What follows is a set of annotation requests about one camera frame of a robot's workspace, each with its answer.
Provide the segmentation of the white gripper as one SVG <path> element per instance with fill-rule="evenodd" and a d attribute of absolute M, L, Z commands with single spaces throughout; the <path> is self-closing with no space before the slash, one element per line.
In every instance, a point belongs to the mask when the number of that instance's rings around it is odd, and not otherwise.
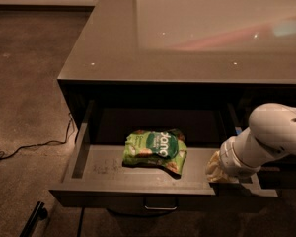
<path fill-rule="evenodd" d="M 236 183 L 260 170 L 260 167 L 250 167 L 240 160 L 234 149 L 235 141 L 235 136 L 227 139 L 208 161 L 205 175 L 210 183 Z"/>

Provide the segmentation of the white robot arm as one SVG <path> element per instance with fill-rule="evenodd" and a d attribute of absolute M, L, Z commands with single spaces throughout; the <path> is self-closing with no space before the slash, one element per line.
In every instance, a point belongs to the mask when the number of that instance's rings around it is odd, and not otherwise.
<path fill-rule="evenodd" d="M 235 182 L 288 155 L 296 156 L 296 108 L 266 103 L 253 109 L 245 130 L 222 143 L 205 174 L 209 182 Z"/>

